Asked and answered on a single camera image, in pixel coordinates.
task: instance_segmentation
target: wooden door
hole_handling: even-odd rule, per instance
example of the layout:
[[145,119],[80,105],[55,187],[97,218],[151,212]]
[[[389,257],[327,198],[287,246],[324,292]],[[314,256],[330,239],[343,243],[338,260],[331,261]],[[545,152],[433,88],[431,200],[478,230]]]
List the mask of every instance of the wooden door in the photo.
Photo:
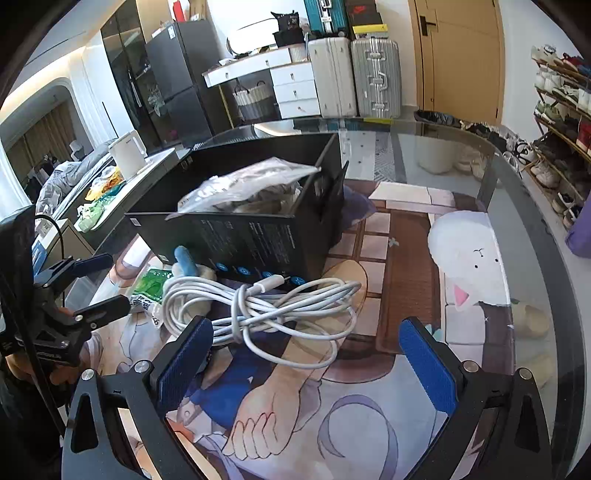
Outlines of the wooden door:
[[495,0],[410,0],[410,7],[419,105],[498,124],[505,53]]

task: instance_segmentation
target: printed hand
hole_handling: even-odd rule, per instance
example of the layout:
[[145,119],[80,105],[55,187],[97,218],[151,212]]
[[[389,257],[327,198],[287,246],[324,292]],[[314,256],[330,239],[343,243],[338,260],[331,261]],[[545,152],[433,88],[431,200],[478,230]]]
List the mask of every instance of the printed hand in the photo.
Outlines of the printed hand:
[[240,404],[223,454],[240,460],[279,455],[289,442],[300,409],[301,383],[270,377]]

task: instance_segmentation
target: silver suitcase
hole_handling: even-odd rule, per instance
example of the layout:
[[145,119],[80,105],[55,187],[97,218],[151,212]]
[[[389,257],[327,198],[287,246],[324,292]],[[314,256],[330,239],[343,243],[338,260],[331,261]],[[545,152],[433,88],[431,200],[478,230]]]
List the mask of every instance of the silver suitcase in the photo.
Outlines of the silver suitcase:
[[312,40],[309,52],[322,117],[357,116],[349,39]]
[[351,43],[359,115],[398,118],[402,103],[398,44],[387,38],[362,38]]

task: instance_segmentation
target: coiled charging cable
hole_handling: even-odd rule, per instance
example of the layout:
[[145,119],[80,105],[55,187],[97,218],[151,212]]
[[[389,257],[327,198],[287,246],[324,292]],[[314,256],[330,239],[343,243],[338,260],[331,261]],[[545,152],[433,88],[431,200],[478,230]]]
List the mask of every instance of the coiled charging cable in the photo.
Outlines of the coiled charging cable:
[[[328,367],[335,361],[338,353],[336,340],[350,334],[357,323],[357,315],[351,306],[351,297],[359,290],[361,283],[344,282],[339,278],[321,278],[303,284],[286,294],[261,295],[284,282],[285,279],[281,275],[272,275],[256,282],[252,287],[242,285],[234,290],[201,277],[171,278],[164,284],[164,325],[174,336],[179,336],[191,320],[187,312],[190,305],[200,301],[220,301],[230,305],[231,316],[212,322],[214,345],[244,341],[252,352],[279,365],[304,369]],[[320,286],[317,290],[302,293],[317,286]],[[350,316],[347,328],[332,335],[321,326],[307,320],[337,315],[345,311]],[[316,330],[318,334],[294,330],[284,325],[292,320]],[[251,334],[275,330],[302,339],[329,341],[332,349],[330,356],[317,364],[299,364],[270,355],[252,343]]]

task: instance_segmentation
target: white kettle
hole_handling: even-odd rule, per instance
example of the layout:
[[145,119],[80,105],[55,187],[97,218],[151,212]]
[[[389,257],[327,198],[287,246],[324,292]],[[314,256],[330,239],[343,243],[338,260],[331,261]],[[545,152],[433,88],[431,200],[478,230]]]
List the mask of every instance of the white kettle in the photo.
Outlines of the white kettle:
[[132,130],[115,140],[109,145],[109,153],[115,159],[125,180],[132,179],[146,166],[146,147],[137,130]]

